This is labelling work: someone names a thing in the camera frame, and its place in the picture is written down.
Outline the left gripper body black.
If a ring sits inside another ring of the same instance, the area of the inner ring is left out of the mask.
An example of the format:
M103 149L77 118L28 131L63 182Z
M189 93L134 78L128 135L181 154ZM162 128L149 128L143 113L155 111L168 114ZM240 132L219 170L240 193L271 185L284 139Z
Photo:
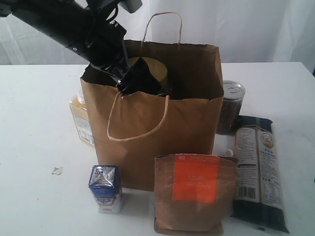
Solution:
M67 10L63 34L67 49L115 81L121 81L129 69L124 49L126 30L115 20L117 15L117 9Z

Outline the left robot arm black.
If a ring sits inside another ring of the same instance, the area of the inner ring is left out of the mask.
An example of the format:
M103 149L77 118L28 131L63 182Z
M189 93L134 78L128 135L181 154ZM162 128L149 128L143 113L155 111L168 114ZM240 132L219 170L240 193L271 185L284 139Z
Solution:
M140 0L89 0L87 7L74 0L2 0L0 15L13 15L107 74L124 95L137 91L166 96L168 93L139 58L129 64L126 29L115 18L119 7L136 12Z

